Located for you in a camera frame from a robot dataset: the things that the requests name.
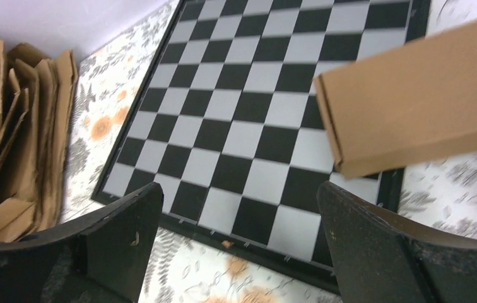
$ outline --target floral pattern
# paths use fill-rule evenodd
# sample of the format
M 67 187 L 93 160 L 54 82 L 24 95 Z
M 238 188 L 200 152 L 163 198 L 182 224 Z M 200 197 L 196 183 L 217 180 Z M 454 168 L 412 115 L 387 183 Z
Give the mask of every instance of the floral pattern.
M 62 222 L 102 207 L 93 188 L 178 0 L 80 64 Z M 477 0 L 432 0 L 428 34 L 477 18 Z M 399 213 L 477 239 L 477 153 L 406 169 Z M 337 295 L 159 229 L 140 302 L 341 303 Z

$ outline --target stack of cardboard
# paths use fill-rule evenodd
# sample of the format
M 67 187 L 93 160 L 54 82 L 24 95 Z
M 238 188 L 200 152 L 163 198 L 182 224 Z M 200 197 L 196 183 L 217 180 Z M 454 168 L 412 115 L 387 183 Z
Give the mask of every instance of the stack of cardboard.
M 54 226 L 78 70 L 73 52 L 51 59 L 0 40 L 0 242 Z

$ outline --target flattened cardboard box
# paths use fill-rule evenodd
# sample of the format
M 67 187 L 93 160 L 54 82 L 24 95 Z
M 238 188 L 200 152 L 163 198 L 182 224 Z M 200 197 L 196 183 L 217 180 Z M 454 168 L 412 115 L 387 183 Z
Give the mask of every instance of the flattened cardboard box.
M 317 100 L 347 178 L 477 151 L 477 21 L 321 74 Z

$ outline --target black border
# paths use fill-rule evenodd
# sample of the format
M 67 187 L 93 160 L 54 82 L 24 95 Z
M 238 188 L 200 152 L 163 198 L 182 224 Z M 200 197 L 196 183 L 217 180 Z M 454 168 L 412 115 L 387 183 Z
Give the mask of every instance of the black border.
M 102 173 L 99 176 L 97 184 L 94 191 L 92 192 L 91 198 L 95 201 L 98 201 L 103 204 L 109 204 L 120 197 L 115 197 L 113 195 L 105 194 L 101 190 L 104 185 L 104 181 L 108 174 L 110 166 L 114 164 L 114 159 L 117 158 L 119 147 L 121 147 L 122 142 L 126 132 L 131 126 L 132 116 L 136 111 L 138 111 L 139 104 L 145 94 L 148 84 L 153 76 L 153 72 L 156 68 L 157 63 L 163 55 L 165 46 L 167 45 L 170 34 L 172 33 L 175 25 L 177 24 L 180 13 L 184 9 L 186 2 L 203 2 L 204 0 L 179 0 L 179 4 L 172 15 L 172 19 L 168 24 L 166 32 L 163 35 L 161 42 L 155 52 L 155 56 L 151 60 L 150 66 L 144 79 L 140 84 L 140 88 L 133 100 L 131 108 L 126 117 L 126 122 L 122 125 L 118 137 L 111 149 L 109 157 L 103 167 Z M 408 32 L 406 36 L 406 42 L 409 42 L 413 39 L 424 37 L 426 34 L 428 15 L 430 11 L 431 0 L 412 0 L 410 2 L 410 19 L 408 23 Z M 404 178 L 404 169 L 390 170 L 382 173 L 382 179 L 380 188 L 383 189 L 378 193 L 378 203 L 382 203 L 382 206 L 388 210 L 396 212 L 398 209 L 400 192 L 402 190 L 402 181 Z M 382 186 L 383 184 L 391 183 L 390 187 Z M 335 276 L 331 273 L 329 276 L 326 276 L 329 269 L 322 269 L 311 264 L 296 260 L 283 259 L 283 255 L 271 252 L 260 247 L 252 246 L 248 249 L 244 249 L 244 242 L 238 241 L 237 239 L 227 237 L 226 235 L 214 232 L 211 232 L 205 228 L 199 227 L 197 225 L 191 224 L 189 222 L 180 220 L 178 218 L 171 217 L 169 215 L 164 215 L 161 217 L 160 226 L 171 230 L 172 232 L 178 233 L 185 237 L 194 239 L 195 241 L 201 242 L 213 248 L 216 248 L 221 251 L 226 251 L 228 253 L 234 254 L 238 257 L 247 259 L 254 263 L 257 263 L 261 266 L 267 267 L 270 270 L 277 271 L 284 275 L 296 278 L 305 283 L 311 284 L 315 287 L 322 288 L 329 292 L 340 294 L 339 288 Z M 223 247 L 223 241 L 233 242 L 233 245 L 228 249 Z M 295 270 L 291 267 L 301 267 L 303 270 Z

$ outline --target black and white checkered board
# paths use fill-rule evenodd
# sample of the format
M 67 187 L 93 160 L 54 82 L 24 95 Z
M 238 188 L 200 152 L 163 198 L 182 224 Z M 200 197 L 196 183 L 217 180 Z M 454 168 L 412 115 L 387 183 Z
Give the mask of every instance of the black and white checkered board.
M 227 239 L 298 272 L 329 270 L 317 188 L 330 180 L 376 203 L 382 175 L 347 181 L 333 171 L 312 79 L 403 45 L 410 7 L 185 3 L 97 200 L 155 181 L 168 226 Z

